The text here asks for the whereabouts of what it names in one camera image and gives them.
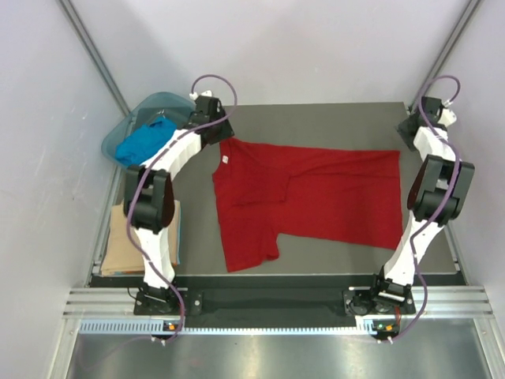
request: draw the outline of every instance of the blue cloth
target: blue cloth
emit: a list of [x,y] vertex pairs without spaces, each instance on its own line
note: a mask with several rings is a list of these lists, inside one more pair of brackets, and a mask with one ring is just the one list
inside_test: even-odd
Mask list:
[[177,126],[158,117],[151,125],[142,125],[116,148],[115,159],[125,166],[141,164],[158,152],[174,135]]

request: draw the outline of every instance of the metal frame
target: metal frame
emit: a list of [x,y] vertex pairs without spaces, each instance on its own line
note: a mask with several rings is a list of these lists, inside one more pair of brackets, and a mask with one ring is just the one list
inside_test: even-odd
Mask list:
[[431,79],[440,74],[440,71],[442,70],[447,60],[449,59],[449,55],[454,50],[456,43],[461,38],[463,32],[468,26],[468,23],[477,12],[479,5],[482,3],[482,1],[483,0],[469,0],[467,2],[465,9],[462,11],[461,16],[459,17],[458,21],[456,22],[456,25],[453,27],[451,31],[451,34],[447,37],[447,40],[443,44],[442,50],[438,54],[435,62],[432,65],[432,68],[428,71],[428,74],[423,80],[420,88],[417,90],[417,93],[413,98],[413,100],[411,101],[410,106],[414,105],[414,103],[417,100],[417,97],[419,97],[426,83],[428,83]]
[[110,91],[110,94],[114,98],[116,104],[119,109],[123,113],[124,116],[127,116],[130,112],[128,104],[125,101],[125,98],[119,91],[119,87],[114,81],[114,78],[110,74],[109,69],[107,68],[106,63],[103,61],[102,56],[100,55],[98,49],[96,48],[95,43],[93,42],[93,38],[89,35],[88,30],[84,26],[79,13],[77,12],[75,6],[70,0],[58,0],[59,5],[61,6],[63,13],[67,16],[70,21],[70,24],[73,27],[73,30],[76,32],[80,41],[82,42],[84,49],[88,52],[89,58],[93,61],[96,70],[100,74],[103,79],[103,82],[107,86]]
[[449,250],[451,251],[452,257],[454,259],[454,266],[456,267],[456,271],[459,271],[468,285],[474,285],[472,281],[472,273],[465,263],[465,259],[461,254],[461,247],[459,246],[458,239],[456,238],[454,228],[452,227],[452,222],[443,229],[445,237],[447,239],[447,244],[449,245]]
[[[466,26],[471,18],[477,12],[478,6],[482,0],[469,0],[462,15],[458,19],[457,24],[451,34],[445,41],[438,58],[429,70],[423,85],[434,78],[443,65],[447,61],[450,53],[453,51],[455,44],[461,38]],[[84,48],[88,52],[95,68],[99,72],[105,85],[113,96],[118,107],[124,115],[130,112],[129,106],[121,94],[114,78],[110,74],[106,63],[103,61],[98,49],[96,48],[92,37],[81,20],[73,2],[71,0],[58,0],[62,11],[69,19],[73,29],[75,30]],[[110,192],[106,201],[106,211],[104,212],[102,223],[99,226],[99,235],[95,244],[95,256],[91,262],[88,279],[94,267],[99,265],[100,255],[103,252],[103,247],[107,242],[108,232],[108,212],[107,206],[114,203],[121,172],[117,169],[114,172],[114,177],[110,184]],[[462,262],[461,254],[458,252],[458,243],[455,240],[454,233],[448,227],[446,228],[447,240],[451,251],[457,257],[458,263],[462,266],[463,272],[468,276]],[[505,347],[502,337],[492,314],[491,306],[488,303],[487,295],[483,287],[429,287],[428,306],[422,318],[469,318],[474,319],[477,334],[481,342],[484,356],[487,359],[489,369],[493,378],[505,377]],[[423,293],[422,289],[415,287],[413,289],[413,298],[419,309]],[[49,378],[65,378],[69,370],[70,360],[72,358],[77,334],[81,323],[92,319],[98,320],[116,320],[116,321],[135,321],[146,320],[150,317],[133,316],[134,300],[130,298],[124,289],[90,289],[76,288],[71,290],[69,300],[65,307],[65,312],[62,319],[60,329],[60,338],[58,347],[54,353],[54,359],[50,366]],[[361,327],[366,325],[367,317],[357,318],[356,328],[256,328],[256,329],[231,329],[231,328],[185,328],[185,333],[192,334],[362,334]],[[163,320],[177,321],[178,317],[164,317]]]
[[[473,319],[481,342],[484,356],[494,379],[505,377],[505,349],[499,334],[492,308],[483,287],[429,287],[430,294],[424,319],[465,318]],[[424,293],[420,287],[413,288],[413,299],[419,309]],[[133,298],[120,288],[75,288],[72,289],[63,313],[58,349],[54,355],[50,379],[66,377],[77,334],[84,322],[111,321],[116,324],[140,321],[177,322],[179,316],[142,317],[133,315]],[[368,334],[368,319],[356,317],[356,327],[343,328],[184,328],[182,334],[193,335],[335,335],[363,336]]]

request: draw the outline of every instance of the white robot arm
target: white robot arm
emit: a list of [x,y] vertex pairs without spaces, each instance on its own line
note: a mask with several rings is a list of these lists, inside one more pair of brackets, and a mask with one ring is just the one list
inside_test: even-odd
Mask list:
[[[450,117],[443,117],[443,120],[446,122],[444,126],[447,128],[456,121],[456,116],[449,109],[445,109],[443,112],[450,115]],[[413,144],[421,154],[421,159],[425,161],[426,157],[430,155],[439,156],[446,161],[454,162],[454,152],[440,140],[441,137],[447,140],[447,131],[441,129],[438,131],[438,134],[439,137],[433,134],[427,126],[419,128],[413,140]],[[439,181],[438,184],[440,188],[446,185],[446,183],[441,181]],[[413,284],[414,266],[410,238],[425,224],[425,222],[425,220],[416,220],[413,211],[409,211],[409,222],[403,233],[402,239],[391,259],[384,265],[384,277],[386,279],[390,279],[393,283],[401,284],[402,286]],[[442,229],[443,226],[440,226],[438,223],[431,223],[421,235],[415,238],[417,261],[421,261],[429,244]]]
[[[190,97],[195,100],[196,109],[190,115],[187,125],[176,130],[172,138],[152,158],[144,161],[141,166],[128,167],[126,172],[124,212],[128,214],[144,168],[150,166],[160,152],[167,150],[162,158],[155,161],[148,174],[133,210],[132,226],[150,263],[171,283],[175,277],[168,243],[168,227],[175,208],[172,181],[185,164],[207,144],[215,144],[234,135],[228,120],[207,129],[195,129],[223,118],[226,112],[219,99],[213,97],[210,91],[201,95],[193,93]],[[150,297],[165,300],[164,290],[168,288],[166,282],[154,272],[148,259],[145,256],[143,258],[146,291],[152,292]]]
[[[416,310],[411,287],[416,265],[411,243],[415,247],[415,257],[419,263],[436,235],[459,215],[466,199],[475,171],[475,167],[467,162],[459,163],[454,187],[451,188],[450,195],[447,195],[456,157],[442,140],[447,141],[447,127],[456,121],[456,116],[439,99],[423,97],[422,107],[436,128],[436,134],[426,126],[419,110],[413,112],[397,128],[410,150],[419,151],[423,160],[407,199],[408,224],[395,253],[375,276],[372,286],[367,290],[344,291],[346,312],[350,315],[388,314],[394,312],[394,308],[404,314],[414,314]],[[437,210],[442,205],[441,212],[438,213]],[[426,225],[435,214],[435,220]],[[391,329],[389,333],[398,334],[398,330]],[[378,333],[378,336],[378,339],[391,338],[391,334],[387,333]]]

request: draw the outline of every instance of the teal plastic bin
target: teal plastic bin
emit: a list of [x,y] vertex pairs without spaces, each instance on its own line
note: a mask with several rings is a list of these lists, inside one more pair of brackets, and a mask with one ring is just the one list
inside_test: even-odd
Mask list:
[[114,156],[116,148],[133,131],[143,124],[150,124],[159,116],[166,117],[180,127],[187,123],[195,104],[170,92],[158,92],[150,95],[131,113],[107,134],[102,142],[102,153],[110,161],[126,169]]

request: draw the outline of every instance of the cable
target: cable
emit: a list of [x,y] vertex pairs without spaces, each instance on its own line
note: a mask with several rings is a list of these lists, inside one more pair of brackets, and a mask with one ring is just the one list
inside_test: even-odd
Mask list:
[[446,146],[448,146],[454,153],[454,169],[452,171],[451,179],[449,180],[449,184],[447,186],[446,193],[443,195],[442,201],[440,202],[440,205],[437,207],[437,209],[434,211],[434,213],[431,215],[431,217],[422,225],[422,227],[419,228],[418,231],[416,231],[412,237],[410,237],[410,248],[412,249],[412,255],[413,255],[413,266],[416,272],[417,277],[419,278],[419,281],[421,282],[421,285],[423,287],[423,292],[425,293],[425,298],[423,299],[423,303],[421,305],[421,308],[417,312],[416,316],[413,318],[413,320],[403,329],[395,338],[392,340],[396,341],[399,338],[402,338],[418,321],[421,315],[425,312],[426,305],[428,304],[428,284],[426,283],[425,278],[421,274],[421,270],[419,269],[419,262],[417,261],[417,252],[416,252],[416,246],[414,245],[414,239],[420,235],[425,229],[429,226],[430,223],[434,222],[436,218],[439,216],[439,214],[443,211],[443,208],[449,201],[449,198],[451,197],[452,190],[455,187],[456,180],[458,179],[458,173],[459,173],[459,166],[460,166],[460,155],[458,152],[458,149],[451,144],[448,140],[445,138],[441,137],[436,129],[433,127],[431,122],[428,120],[428,117],[426,116],[425,110],[422,107],[421,103],[421,97],[425,95],[425,93],[428,91],[429,87],[435,83],[436,81],[439,81],[440,79],[452,79],[453,81],[456,82],[458,85],[458,89],[456,90],[456,93],[451,97],[449,100],[450,102],[454,101],[456,97],[459,94],[459,90],[461,88],[461,83],[459,79],[453,75],[441,75],[439,77],[435,77],[431,79],[428,83],[425,84],[423,87],[423,90],[420,92],[419,98],[417,99],[417,103],[419,104],[419,113],[421,113],[421,117],[426,123],[426,126],[431,130],[431,132]]
[[[205,129],[205,128],[208,128],[210,126],[214,126],[214,125],[217,125],[223,121],[226,121],[234,112],[235,112],[235,109],[237,108],[237,105],[238,105],[238,97],[237,97],[237,91],[235,91],[235,88],[234,86],[227,80],[225,79],[224,77],[221,77],[219,75],[215,75],[213,73],[208,73],[206,75],[202,75],[201,77],[198,77],[194,82],[193,82],[193,85],[191,86],[191,92],[194,92],[195,91],[195,87],[196,85],[198,84],[199,81],[201,81],[202,79],[205,79],[205,78],[208,78],[208,77],[214,77],[215,79],[220,79],[221,81],[224,81],[226,84],[228,84],[228,87],[230,87],[230,90],[232,91],[233,95],[234,95],[234,105],[232,106],[232,108],[230,109],[230,112],[225,115],[224,117],[221,117],[213,122],[209,122],[207,124],[203,124],[203,125],[200,125],[200,126],[197,126],[195,128],[192,128],[192,129],[188,129],[186,132],[184,132],[183,134],[181,134],[175,141],[172,141],[169,145],[168,145],[168,148],[165,148],[163,149],[163,151],[161,151],[151,162],[151,164],[149,164],[149,166],[147,166],[145,168],[145,171],[144,171],[144,174],[142,175],[142,177],[140,178],[140,181],[139,181],[139,184],[137,186],[137,190],[135,191],[135,194],[133,196],[133,199],[132,199],[132,202],[129,206],[129,211],[128,211],[128,215],[127,215],[127,221],[126,221],[126,234],[128,235],[128,239],[131,241],[132,245],[135,246],[135,248],[137,250],[140,251],[140,253],[142,254],[142,256],[144,257],[144,259],[146,260],[146,262],[149,264],[149,267],[151,267],[152,271],[164,282],[166,283],[166,285],[175,293],[175,295],[177,296],[178,298],[178,301],[179,301],[179,305],[180,305],[180,308],[181,308],[181,320],[179,321],[178,325],[177,325],[177,328],[175,329],[174,331],[174,334],[172,334],[165,342],[166,343],[169,343],[171,341],[173,341],[178,333],[182,330],[182,328],[184,327],[184,321],[185,321],[185,305],[184,305],[184,300],[182,299],[182,296],[181,296],[181,293],[178,291],[178,289],[165,277],[163,276],[163,274],[154,266],[154,264],[152,263],[151,261],[151,258],[149,257],[149,255],[142,249],[142,247],[137,244],[137,242],[135,241],[135,239],[133,238],[132,236],[132,231],[131,231],[131,226],[132,226],[132,218],[133,218],[133,210],[135,209],[135,205],[137,205],[137,202],[139,200],[139,196],[140,196],[140,193],[142,192],[142,189],[144,188],[144,183],[145,181],[147,180],[148,178],[148,175],[149,175],[149,172],[151,172],[152,168],[154,167],[154,165],[161,159],[163,158],[163,156],[165,156],[165,154],[171,149],[173,148],[182,138],[184,138],[185,136],[187,136],[188,134],[192,133],[192,132],[196,132],[197,130],[201,130],[201,129]],[[150,336],[138,336],[138,337],[133,337],[132,339],[130,340],[127,340],[125,341],[124,343],[121,343],[120,345],[116,346],[115,348],[113,348],[112,350],[110,350],[109,352],[107,352],[105,354],[105,356],[103,356],[98,362],[94,363],[93,365],[91,366],[85,366],[82,362],[82,349],[80,349],[79,351],[79,363],[80,363],[80,366],[83,370],[85,371],[91,371],[93,370],[95,367],[97,367],[98,365],[100,365],[103,361],[105,361],[108,357],[110,357],[112,354],[114,354],[116,351],[119,351],[121,350],[124,346],[126,346],[127,344],[133,342],[133,341],[137,341],[137,340],[150,340],[151,337]]]
[[454,95],[450,99],[448,99],[447,101],[445,101],[443,103],[443,105],[445,107],[449,107],[456,100],[456,98],[459,95],[459,92],[461,91],[461,81],[459,81],[459,79],[457,77],[455,77],[454,75],[440,75],[438,77],[434,77],[433,79],[431,79],[429,82],[427,82],[421,88],[421,90],[419,91],[420,95],[416,98],[416,101],[415,101],[415,103],[412,106],[412,112],[415,112],[415,110],[417,109],[417,106],[419,104],[421,104],[421,98],[426,94],[426,92],[431,87],[431,85],[433,83],[435,83],[436,81],[438,81],[439,79],[452,79],[456,83],[456,91],[454,92]]
[[126,288],[126,291],[128,292],[128,296],[129,296],[130,298],[132,298],[133,300],[137,301],[137,299],[136,299],[136,298],[134,298],[134,297],[132,296],[132,294],[130,293],[130,291],[129,291],[129,287],[127,287],[127,288]]
[[395,320],[396,320],[396,325],[400,326],[400,322],[402,322],[402,311],[400,310],[399,306],[395,307]]

